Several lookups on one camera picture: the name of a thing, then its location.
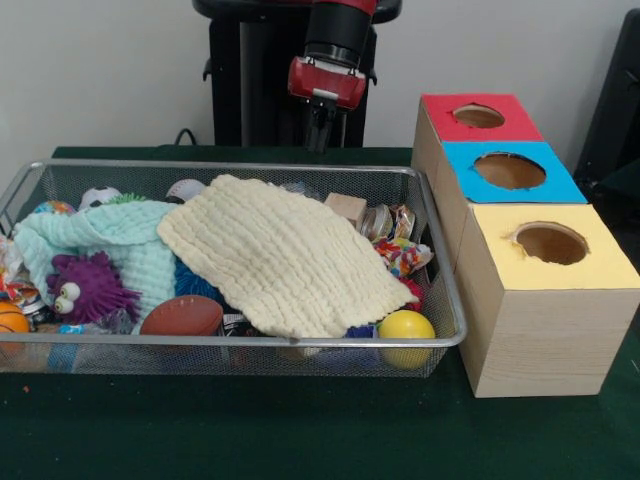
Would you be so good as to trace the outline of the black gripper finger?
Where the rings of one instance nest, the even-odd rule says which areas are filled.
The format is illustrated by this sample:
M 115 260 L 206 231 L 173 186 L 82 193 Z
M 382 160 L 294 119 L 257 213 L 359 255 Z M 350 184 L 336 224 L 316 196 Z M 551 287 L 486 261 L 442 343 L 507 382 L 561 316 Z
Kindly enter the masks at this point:
M 307 129 L 307 150 L 317 152 L 321 140 L 321 127 L 323 122 L 322 105 L 316 101 L 309 104 L 309 122 Z
M 321 152 L 324 153 L 328 147 L 333 122 L 336 115 L 334 104 L 325 104 L 321 112 Z

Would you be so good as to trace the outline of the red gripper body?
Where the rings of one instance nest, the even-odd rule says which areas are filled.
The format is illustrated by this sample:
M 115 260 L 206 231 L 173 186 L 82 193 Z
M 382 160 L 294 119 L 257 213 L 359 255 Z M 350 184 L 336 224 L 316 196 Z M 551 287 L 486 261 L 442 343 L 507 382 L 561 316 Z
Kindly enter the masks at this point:
M 299 98 L 320 97 L 355 110 L 366 87 L 367 77 L 357 69 L 312 57 L 295 57 L 289 66 L 288 92 Z

